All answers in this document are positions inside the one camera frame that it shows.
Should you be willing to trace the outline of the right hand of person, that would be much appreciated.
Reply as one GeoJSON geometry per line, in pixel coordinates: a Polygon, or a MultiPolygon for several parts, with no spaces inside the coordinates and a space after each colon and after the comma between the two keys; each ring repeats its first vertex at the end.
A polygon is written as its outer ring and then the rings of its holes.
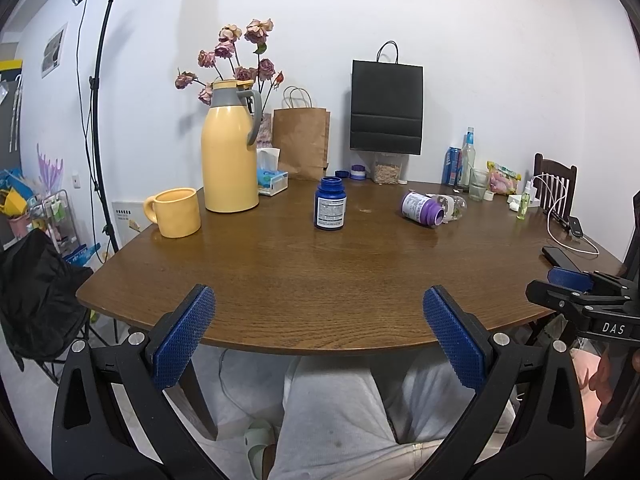
{"type": "Polygon", "coordinates": [[[605,350],[601,356],[597,371],[590,377],[588,382],[589,389],[596,394],[603,405],[609,404],[612,400],[611,374],[612,365],[608,358],[608,350],[605,350]]]}

